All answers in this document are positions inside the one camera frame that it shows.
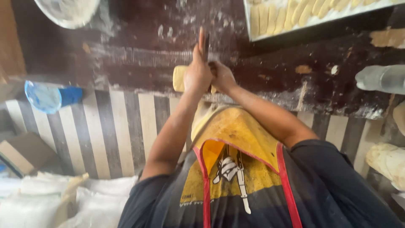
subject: man's right hand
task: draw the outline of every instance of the man's right hand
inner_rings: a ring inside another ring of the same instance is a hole
[[[219,61],[214,61],[210,64],[214,65],[217,71],[216,77],[212,80],[212,85],[220,92],[228,95],[232,88],[238,86],[232,71]]]

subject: black t-shirt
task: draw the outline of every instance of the black t-shirt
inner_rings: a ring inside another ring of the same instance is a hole
[[[347,157],[329,142],[306,140],[284,150],[288,179],[304,228],[399,228],[399,219],[354,171]],[[119,228],[203,227],[203,204],[180,203],[196,156],[183,167],[137,183],[122,213]],[[211,200],[211,227],[292,227],[281,185],[249,195],[247,213],[241,196]]]

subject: cardboard box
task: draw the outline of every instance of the cardboard box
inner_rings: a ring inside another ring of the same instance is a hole
[[[0,160],[20,178],[40,170],[57,156],[38,135],[32,132],[0,143]]]

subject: blue container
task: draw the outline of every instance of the blue container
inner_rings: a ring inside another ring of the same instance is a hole
[[[54,114],[62,107],[78,103],[83,96],[82,89],[78,87],[56,88],[30,81],[25,83],[25,93],[34,108],[47,114]]]

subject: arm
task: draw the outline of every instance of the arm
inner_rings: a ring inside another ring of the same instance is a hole
[[[184,73],[184,93],[152,145],[140,180],[174,172],[197,105],[212,81],[209,66],[194,47],[193,61]]]
[[[280,106],[266,101],[238,86],[229,68],[220,62],[214,62],[217,77],[213,85],[221,92],[248,111],[271,135],[291,148],[307,139],[319,139],[318,136],[297,117]]]

